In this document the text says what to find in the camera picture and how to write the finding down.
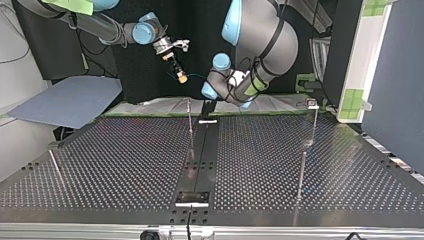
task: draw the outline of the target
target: metal rod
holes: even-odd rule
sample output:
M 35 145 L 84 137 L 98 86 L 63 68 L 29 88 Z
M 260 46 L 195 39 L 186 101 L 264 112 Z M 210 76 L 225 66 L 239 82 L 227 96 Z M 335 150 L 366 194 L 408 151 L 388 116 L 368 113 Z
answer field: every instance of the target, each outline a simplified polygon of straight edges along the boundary
M 56 171 L 60 172 L 59 165 L 57 164 L 56 158 L 55 158 L 54 153 L 51 149 L 49 149 L 49 154 L 50 154 L 50 158 L 53 161 L 54 168 L 56 169 Z
M 306 152 L 302 153 L 302 160 L 301 160 L 301 163 L 300 163 L 299 186 L 298 186 L 298 189 L 297 189 L 297 201 L 300 201 L 300 199 L 302 197 L 302 187 L 303 187 L 303 177 L 305 175 L 306 155 L 307 155 Z

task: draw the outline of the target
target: green tape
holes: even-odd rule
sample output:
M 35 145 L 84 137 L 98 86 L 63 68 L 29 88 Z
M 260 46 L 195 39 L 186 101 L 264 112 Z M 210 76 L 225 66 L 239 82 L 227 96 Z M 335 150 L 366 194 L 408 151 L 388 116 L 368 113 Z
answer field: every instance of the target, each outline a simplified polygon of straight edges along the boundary
M 264 91 L 268 88 L 268 85 L 266 83 L 259 81 L 259 79 L 257 78 L 253 80 L 253 84 L 250 84 L 249 88 L 246 90 L 246 92 L 244 92 L 244 94 L 246 94 L 247 96 L 255 96 L 258 93 L 256 89 L 258 89 L 259 91 Z
M 313 89 L 305 89 L 304 87 L 299 85 L 300 81 L 308 81 L 315 82 L 316 81 L 315 73 L 307 73 L 307 74 L 297 74 L 296 76 L 296 92 L 314 92 Z
M 382 16 L 388 0 L 367 0 L 362 16 Z
M 339 114 L 341 119 L 358 119 L 362 110 L 364 90 L 346 89 L 342 103 L 342 111 Z

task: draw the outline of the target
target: black backdrop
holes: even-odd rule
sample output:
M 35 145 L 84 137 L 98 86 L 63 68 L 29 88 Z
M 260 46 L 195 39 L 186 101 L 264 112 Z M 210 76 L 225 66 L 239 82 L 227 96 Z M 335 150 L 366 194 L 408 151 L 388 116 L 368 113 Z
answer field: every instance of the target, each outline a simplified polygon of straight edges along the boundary
M 335 2 L 336 0 L 321 1 L 331 18 L 335 13 Z M 225 52 L 233 63 L 236 61 L 235 48 L 221 37 L 230 4 L 231 0 L 121 0 L 116 8 L 106 14 L 119 22 L 136 22 L 144 14 L 155 12 L 162 25 L 169 25 L 167 32 L 173 40 L 191 40 L 189 52 L 179 52 L 178 56 L 186 72 L 207 76 L 216 53 Z M 313 72 L 309 47 L 311 25 L 292 8 L 287 8 L 285 20 L 296 30 L 299 55 L 293 68 L 272 82 L 268 93 L 292 93 L 296 75 Z M 155 55 L 152 46 L 134 44 L 127 49 L 115 46 L 113 53 L 125 100 L 129 103 L 164 96 L 203 99 L 200 91 L 204 80 L 191 77 L 186 84 L 179 84 L 167 75 L 170 71 L 168 64 Z

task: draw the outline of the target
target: gray panel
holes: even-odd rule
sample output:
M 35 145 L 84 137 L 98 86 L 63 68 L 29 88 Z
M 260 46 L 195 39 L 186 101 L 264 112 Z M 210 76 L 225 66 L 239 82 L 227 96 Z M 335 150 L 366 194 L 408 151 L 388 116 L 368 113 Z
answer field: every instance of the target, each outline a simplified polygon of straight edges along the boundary
M 347 125 L 313 129 L 311 115 L 220 118 L 208 223 L 424 227 L 423 185 Z
M 363 129 L 408 165 L 424 172 L 424 1 L 393 4 Z
M 60 172 L 46 159 L 6 181 L 0 221 L 167 224 L 189 146 L 186 118 L 101 119 L 55 152 Z

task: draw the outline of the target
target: metal plate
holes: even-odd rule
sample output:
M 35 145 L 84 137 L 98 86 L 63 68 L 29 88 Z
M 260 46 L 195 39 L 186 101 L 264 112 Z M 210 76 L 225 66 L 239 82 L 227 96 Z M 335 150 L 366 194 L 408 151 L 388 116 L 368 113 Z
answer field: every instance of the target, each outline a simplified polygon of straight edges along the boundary
M 101 119 L 55 151 L 61 171 L 47 158 L 14 183 L 9 179 L 0 193 L 0 220 L 48 210 L 44 221 L 120 216 L 123 223 L 168 224 L 189 146 L 186 118 Z
M 424 228 L 423 185 L 332 118 L 221 117 L 204 130 L 191 149 L 186 118 L 100 119 L 55 152 L 61 171 L 45 155 L 0 184 L 0 222 L 186 224 L 173 201 L 190 186 L 212 200 L 192 225 Z
M 344 124 L 223 117 L 208 223 L 424 227 L 424 186 Z M 298 198 L 302 152 L 306 152 Z

